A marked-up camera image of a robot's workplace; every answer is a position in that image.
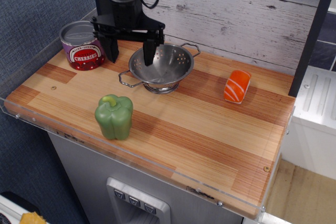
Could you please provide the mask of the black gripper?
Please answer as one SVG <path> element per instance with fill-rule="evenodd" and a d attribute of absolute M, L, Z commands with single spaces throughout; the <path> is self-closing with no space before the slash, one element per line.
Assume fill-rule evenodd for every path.
<path fill-rule="evenodd" d="M 153 63 L 158 45 L 164 43 L 165 25 L 145 15 L 142 0 L 107 0 L 110 10 L 94 17 L 93 34 L 99 39 L 109 61 L 115 63 L 118 41 L 143 42 L 143 57 L 146 66 Z"/>

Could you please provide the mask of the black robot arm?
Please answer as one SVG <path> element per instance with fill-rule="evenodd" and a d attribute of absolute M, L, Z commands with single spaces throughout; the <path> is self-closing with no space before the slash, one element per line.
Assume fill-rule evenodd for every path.
<path fill-rule="evenodd" d="M 95 0 L 97 16 L 93 17 L 93 35 L 100 41 L 107 58 L 115 62 L 118 40 L 143 43 L 146 66 L 153 63 L 156 48 L 164 44 L 165 24 L 145 15 L 144 0 Z"/>

